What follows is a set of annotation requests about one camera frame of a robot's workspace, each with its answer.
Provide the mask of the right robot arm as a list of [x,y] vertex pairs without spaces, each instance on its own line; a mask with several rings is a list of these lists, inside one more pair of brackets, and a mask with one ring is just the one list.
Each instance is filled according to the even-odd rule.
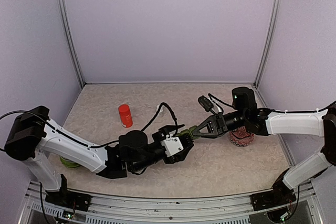
[[232,97],[231,107],[234,112],[219,112],[209,116],[192,134],[215,139],[243,126],[247,132],[260,136],[299,134],[324,139],[321,150],[290,168],[280,176],[279,182],[274,183],[276,188],[268,194],[273,205],[279,205],[287,199],[289,190],[335,165],[335,103],[313,111],[277,111],[259,108],[254,91],[247,87],[232,89]]

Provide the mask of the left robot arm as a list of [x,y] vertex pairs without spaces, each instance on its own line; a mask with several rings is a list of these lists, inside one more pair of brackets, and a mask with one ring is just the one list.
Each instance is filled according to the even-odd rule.
[[194,147],[189,132],[179,133],[177,124],[166,125],[152,135],[133,130],[119,136],[116,141],[95,144],[74,135],[49,117],[49,109],[38,106],[29,111],[17,110],[13,126],[3,148],[11,158],[22,161],[42,183],[44,189],[66,206],[73,201],[64,175],[52,169],[46,152],[57,154],[107,179],[126,178],[129,173],[142,175],[160,161],[174,164],[185,160]]

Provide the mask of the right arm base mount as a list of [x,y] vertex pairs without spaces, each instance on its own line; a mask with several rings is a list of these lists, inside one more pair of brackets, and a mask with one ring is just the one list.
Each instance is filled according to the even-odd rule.
[[283,193],[281,190],[270,190],[251,195],[251,203],[254,211],[278,207],[297,200],[293,190]]

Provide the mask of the red pill bottle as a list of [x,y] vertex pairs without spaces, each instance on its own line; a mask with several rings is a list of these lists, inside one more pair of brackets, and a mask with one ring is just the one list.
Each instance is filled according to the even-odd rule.
[[133,125],[130,107],[127,104],[122,104],[118,107],[121,123],[124,127],[129,128]]

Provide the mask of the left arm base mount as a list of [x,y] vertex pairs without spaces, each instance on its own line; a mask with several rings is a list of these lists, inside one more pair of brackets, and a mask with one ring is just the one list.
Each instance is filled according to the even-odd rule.
[[47,191],[47,195],[45,197],[45,201],[48,203],[84,212],[89,210],[91,199],[92,197],[88,194],[77,193],[69,190],[63,192]]

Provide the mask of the green weekly pill organizer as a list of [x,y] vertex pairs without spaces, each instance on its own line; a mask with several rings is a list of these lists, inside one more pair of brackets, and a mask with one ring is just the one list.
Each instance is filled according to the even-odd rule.
[[194,136],[193,131],[197,128],[196,125],[188,128],[188,129],[184,129],[182,131],[180,131],[179,133],[176,134],[176,136],[182,136],[182,135],[189,135],[193,140],[196,140],[198,138],[200,138],[199,136]]

